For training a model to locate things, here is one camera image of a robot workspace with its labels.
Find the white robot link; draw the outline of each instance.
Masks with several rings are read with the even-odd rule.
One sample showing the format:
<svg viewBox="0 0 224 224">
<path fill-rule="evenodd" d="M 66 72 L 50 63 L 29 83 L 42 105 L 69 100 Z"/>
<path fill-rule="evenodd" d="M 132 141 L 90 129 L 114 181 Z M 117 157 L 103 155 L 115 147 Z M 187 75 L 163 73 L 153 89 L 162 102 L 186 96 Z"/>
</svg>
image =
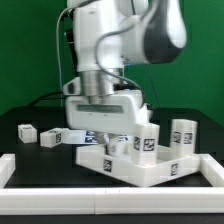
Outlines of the white robot link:
<svg viewBox="0 0 224 224">
<path fill-rule="evenodd" d="M 95 131 L 102 144 L 108 133 L 110 155 L 120 135 L 133 136 L 133 148 L 146 130 L 158 127 L 149 123 L 141 88 L 121 73 L 127 64 L 169 63 L 180 54 L 187 35 L 179 0 L 68 0 L 67 5 L 79 74 L 63 87 L 68 124 Z"/>
</svg>

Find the black and white tag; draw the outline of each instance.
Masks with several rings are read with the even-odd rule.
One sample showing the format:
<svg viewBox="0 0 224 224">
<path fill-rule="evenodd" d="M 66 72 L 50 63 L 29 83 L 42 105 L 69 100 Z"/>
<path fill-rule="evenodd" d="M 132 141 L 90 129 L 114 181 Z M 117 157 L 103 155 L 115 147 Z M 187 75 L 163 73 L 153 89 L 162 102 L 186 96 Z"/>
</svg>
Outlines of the black and white tag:
<svg viewBox="0 0 224 224">
<path fill-rule="evenodd" d="M 61 142 L 61 134 L 56 135 L 56 143 Z"/>
<path fill-rule="evenodd" d="M 155 151 L 155 139 L 145 139 L 143 151 Z"/>
<path fill-rule="evenodd" d="M 136 149 L 136 150 L 140 150 L 140 138 L 138 138 L 138 137 L 135 137 L 135 143 L 134 143 L 134 148 Z"/>
<path fill-rule="evenodd" d="M 104 159 L 103 169 L 104 169 L 104 171 L 111 173 L 112 172 L 112 161 L 108 160 L 108 159 Z"/>
<path fill-rule="evenodd" d="M 173 133 L 173 142 L 181 144 L 182 134 L 180 132 L 174 131 Z"/>
<path fill-rule="evenodd" d="M 95 132 L 94 131 L 86 131 L 86 136 L 95 136 Z"/>
<path fill-rule="evenodd" d="M 85 137 L 85 143 L 97 144 L 97 140 L 96 140 L 95 136 L 88 136 L 88 137 Z"/>
<path fill-rule="evenodd" d="M 176 163 L 176 164 L 173 164 L 171 166 L 171 176 L 176 176 L 178 175 L 178 170 L 179 170 L 179 164 Z"/>
<path fill-rule="evenodd" d="M 185 133 L 184 134 L 184 144 L 185 145 L 193 144 L 193 133 Z"/>
</svg>

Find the white block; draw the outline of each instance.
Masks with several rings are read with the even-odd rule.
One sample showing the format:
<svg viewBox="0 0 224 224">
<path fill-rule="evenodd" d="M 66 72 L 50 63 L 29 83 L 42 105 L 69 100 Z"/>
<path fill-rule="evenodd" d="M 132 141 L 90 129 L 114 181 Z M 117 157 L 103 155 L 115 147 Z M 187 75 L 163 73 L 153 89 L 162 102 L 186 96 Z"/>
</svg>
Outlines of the white block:
<svg viewBox="0 0 224 224">
<path fill-rule="evenodd" d="M 18 136 L 24 143 L 37 142 L 37 130 L 30 124 L 18 125 Z"/>
<path fill-rule="evenodd" d="M 153 165 L 157 161 L 159 126 L 155 124 L 137 124 L 135 140 L 131 152 L 133 163 L 140 166 Z"/>
<path fill-rule="evenodd" d="M 213 187 L 224 187 L 224 168 L 208 154 L 201 154 L 200 171 Z"/>
<path fill-rule="evenodd" d="M 223 213 L 224 188 L 117 188 L 96 192 L 95 214 Z"/>
<path fill-rule="evenodd" d="M 4 188 L 15 171 L 15 155 L 4 154 L 0 158 L 0 188 Z"/>
<path fill-rule="evenodd" d="M 76 163 L 141 187 L 153 186 L 199 171 L 200 158 L 195 154 L 171 161 L 158 161 L 155 165 L 139 166 L 132 162 L 129 155 L 116 158 L 104 153 L 103 145 L 80 147 L 77 149 Z"/>
<path fill-rule="evenodd" d="M 95 213 L 95 189 L 3 189 L 0 215 L 85 215 Z"/>
<path fill-rule="evenodd" d="M 178 159 L 181 157 L 184 157 L 184 156 L 180 156 L 180 153 L 177 152 L 177 150 L 158 145 L 158 148 L 157 148 L 158 159 L 168 161 L 168 160 Z"/>
<path fill-rule="evenodd" d="M 69 130 L 67 137 L 63 139 L 64 144 L 94 145 L 98 144 L 95 132 L 84 130 Z"/>
<path fill-rule="evenodd" d="M 118 141 L 112 139 L 108 145 L 108 154 L 114 157 L 122 157 L 124 154 L 128 153 L 128 142 L 127 141 Z"/>
<path fill-rule="evenodd" d="M 40 145 L 42 147 L 53 148 L 61 143 L 69 134 L 67 128 L 54 128 L 40 134 Z"/>
<path fill-rule="evenodd" d="M 195 152 L 197 122 L 191 120 L 172 120 L 170 147 L 173 158 L 191 155 Z"/>
</svg>

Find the black table surface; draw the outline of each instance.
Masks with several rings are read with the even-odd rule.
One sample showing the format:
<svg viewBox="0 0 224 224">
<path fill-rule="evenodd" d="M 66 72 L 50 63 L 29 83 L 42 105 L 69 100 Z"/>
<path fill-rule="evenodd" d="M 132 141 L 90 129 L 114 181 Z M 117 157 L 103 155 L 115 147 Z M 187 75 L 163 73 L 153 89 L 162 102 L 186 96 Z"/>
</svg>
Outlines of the black table surface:
<svg viewBox="0 0 224 224">
<path fill-rule="evenodd" d="M 159 144 L 169 146 L 172 119 L 190 119 L 198 122 L 196 153 L 209 153 L 220 163 L 224 161 L 224 128 L 200 111 L 166 108 L 153 112 L 151 122 L 160 125 Z M 62 107 L 18 107 L 0 117 L 0 153 L 15 153 L 16 172 L 7 188 L 32 187 L 133 187 L 130 184 L 104 176 L 75 164 L 75 145 L 59 145 L 52 149 L 38 142 L 24 144 L 18 138 L 18 125 L 32 124 L 38 132 L 67 128 Z M 200 174 L 170 181 L 156 187 L 210 187 Z M 221 223 L 222 214 L 147 214 L 104 216 L 0 216 L 0 223 Z"/>
</svg>

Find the black cable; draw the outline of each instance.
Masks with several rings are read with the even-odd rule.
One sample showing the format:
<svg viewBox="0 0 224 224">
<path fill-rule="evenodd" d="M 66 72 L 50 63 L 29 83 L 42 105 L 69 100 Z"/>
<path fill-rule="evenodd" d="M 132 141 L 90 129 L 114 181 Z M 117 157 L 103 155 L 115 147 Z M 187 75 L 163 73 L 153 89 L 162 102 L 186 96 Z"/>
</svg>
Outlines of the black cable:
<svg viewBox="0 0 224 224">
<path fill-rule="evenodd" d="M 73 29 L 68 29 L 64 32 L 65 34 L 65 37 L 67 39 L 67 43 L 68 43 L 68 46 L 69 46 L 69 49 L 70 49 L 70 53 L 71 53 L 71 56 L 72 56 L 72 63 L 73 63 L 73 69 L 74 69 L 74 72 L 75 72 L 75 77 L 78 77 L 79 74 L 77 72 L 77 67 L 78 67 L 78 56 L 77 56 L 77 53 L 75 51 L 75 48 L 74 48 L 74 34 L 73 34 Z"/>
<path fill-rule="evenodd" d="M 59 95 L 59 94 L 62 94 L 63 92 L 62 91 L 57 91 L 57 92 L 50 92 L 50 93 L 47 93 L 47 94 L 44 94 L 40 97 L 38 97 L 36 100 L 30 102 L 27 107 L 33 107 L 35 106 L 35 104 L 37 104 L 39 101 L 41 100 L 44 100 L 45 98 L 49 97 L 49 96 L 55 96 L 55 95 Z"/>
<path fill-rule="evenodd" d="M 136 15 L 134 0 L 131 0 L 131 7 L 132 7 L 133 15 Z"/>
<path fill-rule="evenodd" d="M 35 102 L 35 104 L 33 106 L 35 106 L 37 103 L 39 103 L 40 101 L 44 101 L 44 100 L 65 100 L 65 97 L 57 97 L 57 98 L 47 98 L 47 99 L 39 99 L 38 101 Z"/>
<path fill-rule="evenodd" d="M 155 84 L 154 84 L 151 72 L 149 70 L 149 65 L 146 65 L 146 68 L 147 68 L 147 72 L 148 72 L 148 75 L 149 75 L 149 79 L 150 79 L 150 82 L 151 82 L 151 85 L 152 85 L 152 89 L 153 89 L 154 95 L 155 95 L 156 100 L 157 100 L 158 107 L 161 108 L 159 96 L 158 96 L 158 93 L 157 93 L 157 90 L 156 90 L 156 87 L 155 87 Z"/>
<path fill-rule="evenodd" d="M 128 85 L 128 84 L 114 84 L 114 91 L 119 91 L 119 90 L 136 90 L 136 86 L 133 85 Z"/>
<path fill-rule="evenodd" d="M 69 17 L 71 20 L 73 20 L 73 14 L 74 14 L 74 11 L 75 11 L 75 9 L 72 9 L 72 10 L 69 12 L 69 14 L 68 14 L 68 17 Z"/>
</svg>

